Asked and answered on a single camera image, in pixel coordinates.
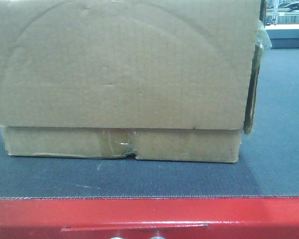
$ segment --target red metal edge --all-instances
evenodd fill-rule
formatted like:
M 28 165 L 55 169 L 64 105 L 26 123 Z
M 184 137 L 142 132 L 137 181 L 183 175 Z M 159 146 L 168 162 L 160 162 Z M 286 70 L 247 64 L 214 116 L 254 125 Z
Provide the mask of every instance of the red metal edge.
M 0 239 L 299 239 L 299 198 L 0 200 Z

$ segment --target clear tape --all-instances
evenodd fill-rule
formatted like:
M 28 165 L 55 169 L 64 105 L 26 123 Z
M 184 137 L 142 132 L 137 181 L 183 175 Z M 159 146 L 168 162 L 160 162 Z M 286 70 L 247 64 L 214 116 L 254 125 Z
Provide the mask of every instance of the clear tape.
M 265 26 L 261 21 L 258 22 L 256 46 L 259 46 L 259 48 L 261 48 L 263 51 L 272 48 L 268 33 L 266 32 Z

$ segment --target box flap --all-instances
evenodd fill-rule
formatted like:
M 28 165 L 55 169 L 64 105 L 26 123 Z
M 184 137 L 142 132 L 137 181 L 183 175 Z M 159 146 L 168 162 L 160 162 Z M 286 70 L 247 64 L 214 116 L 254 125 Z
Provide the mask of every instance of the box flap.
M 242 129 L 259 6 L 1 0 L 0 124 Z
M 259 20 L 262 22 L 262 24 L 265 23 L 265 20 L 266 20 L 266 6 L 267 6 L 267 1 L 262 0 L 261 6 L 260 6 L 260 18 L 259 18 Z M 251 77 L 250 77 L 245 121 L 244 121 L 244 133 L 245 134 L 251 133 L 253 123 L 254 123 L 257 82 L 258 82 L 260 61 L 262 58 L 263 50 L 264 49 L 261 46 L 256 44 L 255 55 L 254 55 L 253 64 L 252 64 L 252 72 L 251 72 Z

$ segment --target torn cardboard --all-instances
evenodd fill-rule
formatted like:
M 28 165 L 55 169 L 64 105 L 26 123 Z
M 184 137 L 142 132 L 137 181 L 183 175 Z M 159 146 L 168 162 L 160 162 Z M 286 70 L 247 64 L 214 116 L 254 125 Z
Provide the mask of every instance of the torn cardboard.
M 0 0 L 7 151 L 235 162 L 260 5 Z

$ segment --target dark gray mat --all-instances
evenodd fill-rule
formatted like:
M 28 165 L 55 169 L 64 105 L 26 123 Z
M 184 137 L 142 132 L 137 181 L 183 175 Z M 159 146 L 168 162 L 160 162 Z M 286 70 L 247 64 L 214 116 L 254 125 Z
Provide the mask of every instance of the dark gray mat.
M 7 156 L 0 198 L 299 196 L 299 50 L 271 50 L 236 164 Z

